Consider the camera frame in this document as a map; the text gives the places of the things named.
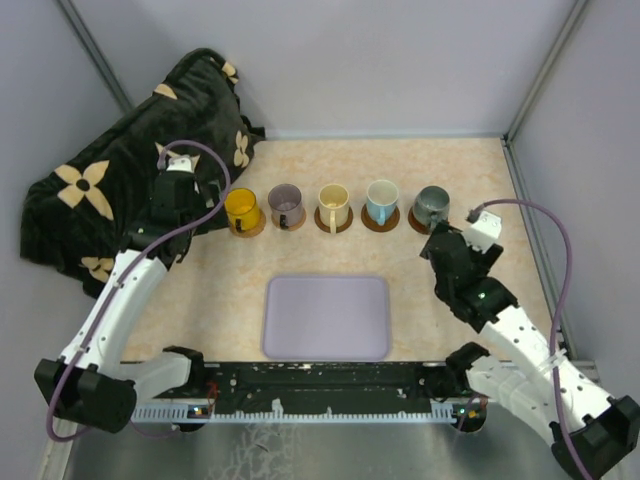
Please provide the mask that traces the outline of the grey ceramic mug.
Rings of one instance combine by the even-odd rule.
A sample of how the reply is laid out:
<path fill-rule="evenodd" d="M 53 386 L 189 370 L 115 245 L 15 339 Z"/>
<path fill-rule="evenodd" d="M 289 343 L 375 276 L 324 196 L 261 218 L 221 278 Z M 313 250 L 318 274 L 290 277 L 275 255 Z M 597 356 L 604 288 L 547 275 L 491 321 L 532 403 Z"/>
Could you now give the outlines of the grey ceramic mug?
<path fill-rule="evenodd" d="M 441 221 L 447 221 L 450 209 L 450 197 L 443 188 L 431 185 L 423 188 L 414 200 L 412 214 L 415 220 L 433 230 Z"/>

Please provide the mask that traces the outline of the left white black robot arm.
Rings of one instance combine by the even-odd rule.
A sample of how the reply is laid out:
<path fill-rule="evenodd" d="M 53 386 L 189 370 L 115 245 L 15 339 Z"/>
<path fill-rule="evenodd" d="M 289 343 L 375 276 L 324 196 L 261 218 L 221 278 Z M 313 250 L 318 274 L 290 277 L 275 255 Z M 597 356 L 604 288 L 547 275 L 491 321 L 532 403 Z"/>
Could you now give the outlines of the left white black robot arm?
<path fill-rule="evenodd" d="M 196 175 L 169 168 L 154 182 L 147 206 L 119 243 L 113 270 L 88 318 L 55 360 L 43 359 L 34 379 L 48 404 L 46 432 L 56 419 L 117 433 L 136 407 L 176 389 L 194 397 L 208 384 L 202 353 L 179 346 L 164 348 L 155 358 L 124 365 L 124 348 L 151 294 L 184 260 L 195 230 L 218 206 L 207 208 Z"/>

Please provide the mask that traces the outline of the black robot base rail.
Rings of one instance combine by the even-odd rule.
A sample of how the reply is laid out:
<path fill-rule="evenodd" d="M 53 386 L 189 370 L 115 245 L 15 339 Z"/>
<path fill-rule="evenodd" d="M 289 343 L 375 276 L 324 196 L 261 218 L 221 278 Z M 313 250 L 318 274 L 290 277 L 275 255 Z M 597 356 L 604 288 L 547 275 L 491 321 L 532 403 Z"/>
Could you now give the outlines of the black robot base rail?
<path fill-rule="evenodd" d="M 275 400 L 286 414 L 363 415 L 427 413 L 433 401 L 470 395 L 462 375 L 440 362 L 221 362 L 159 398 L 211 399 L 218 415 L 267 413 Z"/>

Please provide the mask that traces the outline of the white light blue mug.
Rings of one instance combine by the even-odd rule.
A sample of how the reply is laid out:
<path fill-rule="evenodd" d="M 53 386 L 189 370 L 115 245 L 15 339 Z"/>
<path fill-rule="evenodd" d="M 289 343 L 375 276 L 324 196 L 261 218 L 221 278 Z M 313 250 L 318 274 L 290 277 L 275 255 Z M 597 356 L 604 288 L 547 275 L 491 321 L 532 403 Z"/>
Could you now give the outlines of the white light blue mug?
<path fill-rule="evenodd" d="M 367 188 L 366 211 L 378 226 L 384 226 L 396 209 L 399 198 L 398 187 L 390 180 L 373 181 Z"/>

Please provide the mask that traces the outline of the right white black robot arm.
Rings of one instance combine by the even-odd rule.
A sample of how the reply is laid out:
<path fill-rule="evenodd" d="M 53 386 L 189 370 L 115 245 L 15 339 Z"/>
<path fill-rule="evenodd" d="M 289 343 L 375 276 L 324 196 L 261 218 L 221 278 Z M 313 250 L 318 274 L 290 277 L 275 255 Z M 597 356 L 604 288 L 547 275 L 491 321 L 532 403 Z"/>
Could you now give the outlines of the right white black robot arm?
<path fill-rule="evenodd" d="M 443 221 L 421 252 L 434 271 L 436 297 L 513 363 L 505 367 L 469 342 L 447 359 L 448 387 L 494 399 L 548 444 L 571 478 L 600 479 L 635 449 L 639 405 L 628 395 L 613 397 L 562 350 L 549 351 L 517 298 L 489 274 L 503 252 L 500 232 L 500 220 L 465 230 Z"/>

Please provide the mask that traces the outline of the cream ceramic mug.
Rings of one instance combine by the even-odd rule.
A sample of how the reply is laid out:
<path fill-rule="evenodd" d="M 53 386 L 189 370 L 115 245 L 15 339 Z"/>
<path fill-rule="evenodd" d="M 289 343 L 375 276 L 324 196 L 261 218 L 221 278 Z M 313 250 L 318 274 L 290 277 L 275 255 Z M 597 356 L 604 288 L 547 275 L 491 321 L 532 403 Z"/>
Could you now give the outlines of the cream ceramic mug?
<path fill-rule="evenodd" d="M 336 228 L 347 220 L 349 210 L 349 193 L 339 184 L 324 186 L 318 195 L 320 215 L 324 224 L 331 229 L 331 234 L 336 234 Z"/>

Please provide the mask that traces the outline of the yellow glass mug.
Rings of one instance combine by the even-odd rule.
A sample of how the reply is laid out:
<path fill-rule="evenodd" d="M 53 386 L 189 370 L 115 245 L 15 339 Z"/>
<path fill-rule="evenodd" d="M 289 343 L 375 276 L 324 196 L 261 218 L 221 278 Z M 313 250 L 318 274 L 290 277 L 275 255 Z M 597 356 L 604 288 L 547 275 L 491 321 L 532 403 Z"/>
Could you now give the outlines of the yellow glass mug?
<path fill-rule="evenodd" d="M 244 234 L 260 223 L 260 209 L 253 191 L 236 188 L 229 192 L 224 202 L 227 218 L 232 230 Z"/>

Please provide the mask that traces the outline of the woven rattan coaster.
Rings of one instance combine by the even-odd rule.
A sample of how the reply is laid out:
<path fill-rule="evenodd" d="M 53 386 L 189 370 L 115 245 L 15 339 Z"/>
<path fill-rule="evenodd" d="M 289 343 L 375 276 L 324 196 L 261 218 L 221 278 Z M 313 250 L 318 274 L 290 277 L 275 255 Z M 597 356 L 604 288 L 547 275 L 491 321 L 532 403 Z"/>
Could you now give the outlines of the woven rattan coaster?
<path fill-rule="evenodd" d="M 282 227 L 280 225 L 279 220 L 277 221 L 276 217 L 274 215 L 271 215 L 270 219 L 271 219 L 271 222 L 272 222 L 272 224 L 274 225 L 274 227 L 276 229 L 282 230 L 282 231 L 285 231 L 285 232 L 293 232 L 293 231 L 296 231 L 296 230 L 300 229 L 304 225 L 304 223 L 306 222 L 306 219 L 307 219 L 307 214 L 306 214 L 306 210 L 303 208 L 302 209 L 302 216 L 301 216 L 300 221 L 297 224 L 295 224 L 293 226 L 288 226 L 286 228 Z"/>
<path fill-rule="evenodd" d="M 233 224 L 229 226 L 229 230 L 232 235 L 239 238 L 253 238 L 259 235 L 266 226 L 266 216 L 264 213 L 260 214 L 258 223 L 248 230 L 237 230 Z"/>

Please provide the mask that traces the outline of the purple glass mug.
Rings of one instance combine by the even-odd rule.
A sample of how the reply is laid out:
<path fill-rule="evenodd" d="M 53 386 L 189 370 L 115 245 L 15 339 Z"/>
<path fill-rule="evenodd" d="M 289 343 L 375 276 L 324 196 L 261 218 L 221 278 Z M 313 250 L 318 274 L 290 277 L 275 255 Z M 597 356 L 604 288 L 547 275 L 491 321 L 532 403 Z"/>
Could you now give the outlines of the purple glass mug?
<path fill-rule="evenodd" d="M 282 227 L 297 224 L 302 216 L 302 193 L 292 184 L 280 184 L 271 189 L 268 195 L 271 215 L 279 220 Z"/>

